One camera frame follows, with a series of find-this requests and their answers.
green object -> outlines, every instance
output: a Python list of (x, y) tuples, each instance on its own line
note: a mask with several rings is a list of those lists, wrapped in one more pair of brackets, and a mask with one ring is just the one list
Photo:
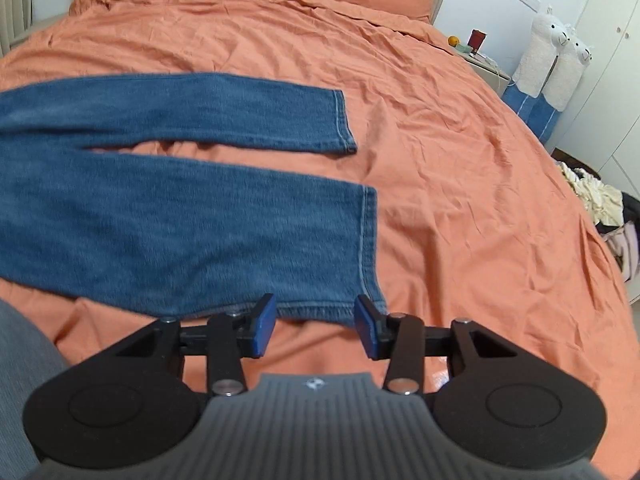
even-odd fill
[(462, 52), (462, 54), (471, 54), (471, 51), (473, 49), (468, 45), (463, 45), (462, 43), (459, 43), (456, 45), (456, 50), (459, 52)]

pile of clothes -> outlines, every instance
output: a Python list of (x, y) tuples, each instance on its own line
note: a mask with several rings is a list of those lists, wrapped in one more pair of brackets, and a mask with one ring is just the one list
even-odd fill
[(583, 168), (572, 170), (564, 162), (557, 164), (613, 253), (623, 279), (634, 279), (640, 274), (640, 202)]

gray fabric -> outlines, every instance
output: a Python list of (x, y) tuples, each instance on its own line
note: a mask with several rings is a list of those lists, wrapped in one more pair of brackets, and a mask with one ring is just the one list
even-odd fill
[(38, 460), (22, 430), (31, 392), (67, 368), (55, 346), (22, 314), (0, 301), (0, 478), (23, 478)]

blue fabric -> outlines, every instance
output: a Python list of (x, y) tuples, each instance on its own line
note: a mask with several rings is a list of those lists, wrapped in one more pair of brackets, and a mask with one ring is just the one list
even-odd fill
[[(234, 94), (225, 106), (207, 88), (219, 82)], [(346, 153), (354, 142), (338, 95), (226, 75), (63, 80), (0, 94), (0, 276), (152, 316), (238, 312), (265, 292), (284, 317), (351, 324), (358, 294), (384, 310), (373, 188), (82, 149), (163, 138)], [(306, 110), (315, 111), (299, 118)]]
[(532, 97), (518, 90), (515, 84), (507, 86), (502, 94), (503, 102), (511, 108), (525, 123), (529, 119), (532, 108), (540, 97)]
[(561, 113), (562, 112), (558, 112), (552, 105), (547, 103), (545, 97), (540, 94), (540, 98), (529, 114), (527, 126), (540, 142), (545, 144), (551, 137), (551, 133), (556, 127)]
[(70, 78), (1, 93), (0, 135), (24, 134), (78, 148), (196, 140), (356, 151), (339, 90), (221, 73)]

logo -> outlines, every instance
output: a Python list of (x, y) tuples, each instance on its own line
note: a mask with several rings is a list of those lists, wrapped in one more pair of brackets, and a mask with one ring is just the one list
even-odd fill
[(309, 379), (305, 383), (305, 386), (307, 388), (309, 388), (310, 390), (313, 390), (315, 392), (320, 390), (321, 388), (324, 388), (325, 385), (326, 385), (326, 383), (322, 379), (320, 379), (318, 377), (314, 377), (313, 379)]

